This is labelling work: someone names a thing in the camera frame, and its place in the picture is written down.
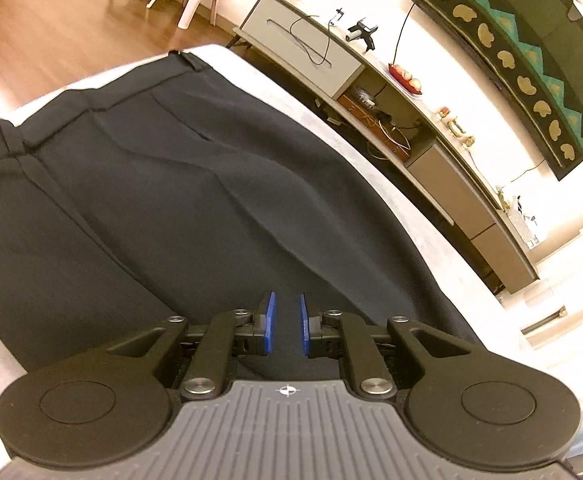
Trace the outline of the long grey tv cabinet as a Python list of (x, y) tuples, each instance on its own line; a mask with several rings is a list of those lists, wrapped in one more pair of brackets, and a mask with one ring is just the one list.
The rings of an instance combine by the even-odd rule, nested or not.
[(293, 0), (256, 0), (234, 46), (254, 47), (311, 91), (391, 162), (453, 226), (509, 292), (538, 279), (497, 190), (471, 158), (471, 136), (429, 110), (386, 65)]

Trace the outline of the dark patterned wall tapestry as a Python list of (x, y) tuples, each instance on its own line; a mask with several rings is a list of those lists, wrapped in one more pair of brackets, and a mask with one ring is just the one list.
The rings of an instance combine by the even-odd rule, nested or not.
[(557, 179), (583, 162), (583, 16), (573, 0), (412, 0), (497, 85)]

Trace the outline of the red fruit plate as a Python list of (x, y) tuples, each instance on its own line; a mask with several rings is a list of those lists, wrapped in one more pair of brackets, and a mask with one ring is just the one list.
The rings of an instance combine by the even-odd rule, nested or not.
[(407, 92), (413, 96), (421, 95), (421, 82), (415, 78), (408, 70), (404, 70), (400, 65), (392, 63), (388, 65), (390, 76)]

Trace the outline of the black trousers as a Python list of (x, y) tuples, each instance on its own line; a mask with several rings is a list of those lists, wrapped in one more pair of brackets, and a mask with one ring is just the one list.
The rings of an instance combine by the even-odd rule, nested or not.
[(26, 370), (269, 291), (273, 351), (244, 378), (337, 376), (303, 354), (299, 297), (477, 341), (372, 185), (195, 55), (0, 120), (0, 339)]

